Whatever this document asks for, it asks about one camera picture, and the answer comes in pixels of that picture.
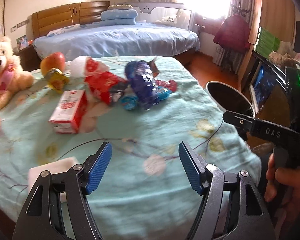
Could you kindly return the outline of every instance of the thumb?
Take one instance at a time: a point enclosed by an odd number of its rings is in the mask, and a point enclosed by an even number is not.
[[[300,187],[300,169],[278,168],[275,172],[275,179],[290,187]]]

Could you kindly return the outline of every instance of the red and white box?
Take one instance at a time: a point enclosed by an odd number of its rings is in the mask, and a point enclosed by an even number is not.
[[[57,133],[78,133],[82,116],[87,109],[85,90],[63,92],[49,122]]]

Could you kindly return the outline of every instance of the blue gripper pad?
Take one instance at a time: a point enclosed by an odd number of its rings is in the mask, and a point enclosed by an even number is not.
[[[98,188],[100,181],[103,177],[103,174],[105,173],[106,168],[112,157],[111,144],[106,143],[106,146],[102,149],[103,146],[104,145],[102,145],[100,147],[101,153],[89,171],[89,179],[88,179],[88,183],[86,185],[86,192],[88,195],[90,195],[92,191],[94,191]]]
[[[192,189],[195,190],[199,195],[202,195],[203,186],[200,174],[205,172],[205,169],[186,141],[183,141],[179,144],[179,157],[182,166],[186,171]]]

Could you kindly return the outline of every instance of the red apple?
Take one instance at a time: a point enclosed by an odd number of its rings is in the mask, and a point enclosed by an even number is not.
[[[61,52],[55,52],[45,57],[40,63],[40,69],[42,75],[46,75],[52,68],[58,68],[61,72],[64,72],[66,68],[66,59]]]

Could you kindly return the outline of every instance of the brown plush toy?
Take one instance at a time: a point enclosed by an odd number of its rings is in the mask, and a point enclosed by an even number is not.
[[[297,67],[297,64],[295,63],[295,61],[290,57],[290,55],[288,53],[286,53],[285,55],[281,55],[277,52],[272,52],[269,55],[269,60],[275,64],[277,67],[281,68],[282,70],[285,69],[285,67]]]
[[[5,107],[12,96],[32,86],[34,78],[20,65],[20,58],[13,55],[11,40],[0,41],[0,109]]]

